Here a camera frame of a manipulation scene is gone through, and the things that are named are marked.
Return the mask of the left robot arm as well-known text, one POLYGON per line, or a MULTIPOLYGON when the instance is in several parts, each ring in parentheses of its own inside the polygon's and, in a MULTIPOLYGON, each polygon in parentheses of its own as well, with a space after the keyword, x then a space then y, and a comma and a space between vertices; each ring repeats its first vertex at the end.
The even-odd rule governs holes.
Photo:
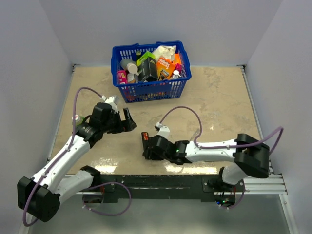
POLYGON ((22 177, 17 183, 18 207, 42 222, 49 221, 62 202, 80 190, 96 191, 101 186, 100 172, 84 166, 68 181, 63 180, 69 169, 86 154, 105 133, 130 132, 137 127, 129 109, 123 108, 125 119, 120 118, 112 102, 99 102, 91 115, 75 127, 57 155, 31 178, 22 177))

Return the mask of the black remote control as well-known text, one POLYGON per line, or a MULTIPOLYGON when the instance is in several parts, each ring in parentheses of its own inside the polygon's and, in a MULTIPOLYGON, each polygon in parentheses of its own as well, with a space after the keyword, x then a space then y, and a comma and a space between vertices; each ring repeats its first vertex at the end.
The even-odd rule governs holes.
POLYGON ((147 132, 141 132, 142 144, 143 144, 143 152, 148 149, 149 144, 149 134, 147 132))

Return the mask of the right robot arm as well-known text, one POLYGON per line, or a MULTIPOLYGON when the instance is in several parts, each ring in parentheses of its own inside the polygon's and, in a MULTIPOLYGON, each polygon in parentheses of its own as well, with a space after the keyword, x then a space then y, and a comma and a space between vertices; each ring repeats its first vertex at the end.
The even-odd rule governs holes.
POLYGON ((269 176, 270 148, 248 134, 222 142, 176 141, 163 136, 141 134, 143 156, 146 160, 166 160, 176 165, 194 162, 230 162, 219 172, 217 186, 227 192, 244 178, 269 176))

